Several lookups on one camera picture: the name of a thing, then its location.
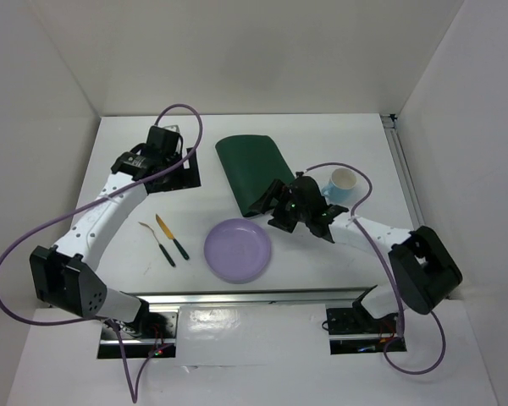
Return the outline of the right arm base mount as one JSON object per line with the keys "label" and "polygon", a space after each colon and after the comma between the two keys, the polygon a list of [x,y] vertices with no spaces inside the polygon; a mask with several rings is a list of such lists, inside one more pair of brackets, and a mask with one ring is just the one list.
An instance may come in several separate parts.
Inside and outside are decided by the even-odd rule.
{"label": "right arm base mount", "polygon": [[325,305],[321,328],[329,335],[331,355],[376,354],[397,338],[397,314],[373,319],[365,310],[351,304]]}

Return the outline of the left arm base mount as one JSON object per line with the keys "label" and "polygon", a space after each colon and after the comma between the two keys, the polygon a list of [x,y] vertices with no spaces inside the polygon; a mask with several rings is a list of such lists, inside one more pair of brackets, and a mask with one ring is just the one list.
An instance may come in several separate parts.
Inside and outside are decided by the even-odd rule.
{"label": "left arm base mount", "polygon": [[[166,319],[148,327],[147,332],[135,332],[123,323],[117,323],[128,359],[144,359],[150,351],[156,350],[156,359],[172,359],[176,355],[176,333],[179,321],[179,308],[176,306],[157,307],[156,312]],[[115,331],[104,325],[97,350],[98,359],[120,359],[119,340]]]}

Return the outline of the light blue mug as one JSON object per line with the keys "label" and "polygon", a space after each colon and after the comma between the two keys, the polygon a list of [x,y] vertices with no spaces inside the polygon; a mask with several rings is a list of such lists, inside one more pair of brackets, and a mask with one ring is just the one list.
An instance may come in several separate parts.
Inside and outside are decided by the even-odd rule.
{"label": "light blue mug", "polygon": [[356,175],[346,167],[335,169],[328,183],[322,187],[322,196],[332,204],[339,204],[346,200],[356,186]]}

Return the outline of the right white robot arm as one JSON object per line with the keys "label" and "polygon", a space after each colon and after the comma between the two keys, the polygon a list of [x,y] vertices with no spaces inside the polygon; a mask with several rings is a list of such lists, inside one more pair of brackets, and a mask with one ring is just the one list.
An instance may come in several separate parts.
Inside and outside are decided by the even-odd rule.
{"label": "right white robot arm", "polygon": [[275,179],[250,209],[256,214],[271,212],[269,225],[287,233],[303,223],[320,239],[381,261],[388,282],[367,289],[353,303],[352,320],[363,332],[406,309],[429,314],[462,282],[461,271],[432,228],[393,228],[359,217],[353,210],[329,204],[317,182],[303,173],[288,184]]}

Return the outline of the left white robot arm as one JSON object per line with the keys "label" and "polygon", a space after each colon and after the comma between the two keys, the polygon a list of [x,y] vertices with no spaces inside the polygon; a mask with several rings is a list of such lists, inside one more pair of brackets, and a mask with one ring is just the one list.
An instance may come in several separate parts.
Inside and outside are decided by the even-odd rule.
{"label": "left white robot arm", "polygon": [[200,184],[196,153],[184,147],[178,126],[151,126],[146,142],[112,165],[94,206],[52,247],[32,251],[36,297],[84,319],[115,320],[131,337],[163,324],[164,317],[152,313],[147,301],[109,288],[97,268],[124,221],[148,195]]}

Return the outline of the gold fork green handle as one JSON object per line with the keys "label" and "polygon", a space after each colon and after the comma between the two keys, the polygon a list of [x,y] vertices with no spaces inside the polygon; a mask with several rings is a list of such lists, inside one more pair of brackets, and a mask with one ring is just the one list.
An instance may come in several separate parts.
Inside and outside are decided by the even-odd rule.
{"label": "gold fork green handle", "polygon": [[166,261],[173,267],[175,268],[176,267],[176,264],[173,260],[173,258],[171,257],[171,255],[169,254],[169,252],[164,248],[164,246],[161,244],[161,242],[159,241],[159,239],[157,238],[157,235],[154,231],[154,229],[149,226],[148,224],[144,223],[144,222],[138,222],[142,227],[148,229],[151,234],[152,234],[152,237],[154,238],[154,240],[156,241],[157,243],[157,246],[158,248],[160,249],[160,251],[162,252],[163,256],[165,257]]}

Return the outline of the purple plate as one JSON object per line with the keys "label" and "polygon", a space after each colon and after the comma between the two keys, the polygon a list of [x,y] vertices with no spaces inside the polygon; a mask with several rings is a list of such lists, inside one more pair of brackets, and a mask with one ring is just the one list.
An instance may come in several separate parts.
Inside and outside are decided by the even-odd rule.
{"label": "purple plate", "polygon": [[233,284],[249,283],[265,271],[272,255],[267,232],[244,218],[214,226],[206,236],[203,254],[212,273]]}

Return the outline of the dark green placemat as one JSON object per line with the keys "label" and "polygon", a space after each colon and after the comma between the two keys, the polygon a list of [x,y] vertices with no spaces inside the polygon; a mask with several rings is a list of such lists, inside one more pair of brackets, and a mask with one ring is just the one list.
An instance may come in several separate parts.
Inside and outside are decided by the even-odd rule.
{"label": "dark green placemat", "polygon": [[295,175],[273,139],[267,135],[232,135],[215,145],[240,214],[254,217],[250,209],[275,179],[290,183]]}

